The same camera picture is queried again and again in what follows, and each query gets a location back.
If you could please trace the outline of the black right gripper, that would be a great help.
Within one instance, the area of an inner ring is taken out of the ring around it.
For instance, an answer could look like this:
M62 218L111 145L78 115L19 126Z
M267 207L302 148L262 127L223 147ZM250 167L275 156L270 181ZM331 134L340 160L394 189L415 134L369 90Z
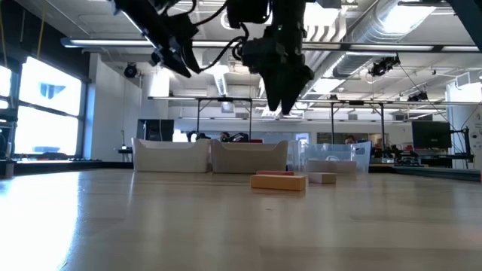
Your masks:
M275 111L282 103L282 114L288 115L313 71L305 64L302 51L307 31L303 26L267 26L261 38L246 41L241 47L243 65L264 78L267 104ZM283 78L294 76L282 89Z

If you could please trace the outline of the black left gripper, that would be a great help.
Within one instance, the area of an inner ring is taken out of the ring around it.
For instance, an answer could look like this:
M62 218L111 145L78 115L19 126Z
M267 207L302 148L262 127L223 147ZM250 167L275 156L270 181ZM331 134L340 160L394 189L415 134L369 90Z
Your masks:
M201 73L193 52L195 35L195 26L175 26L170 30L154 31L150 34L154 47L150 64L165 64L166 68L186 78L191 77L188 69L196 74Z

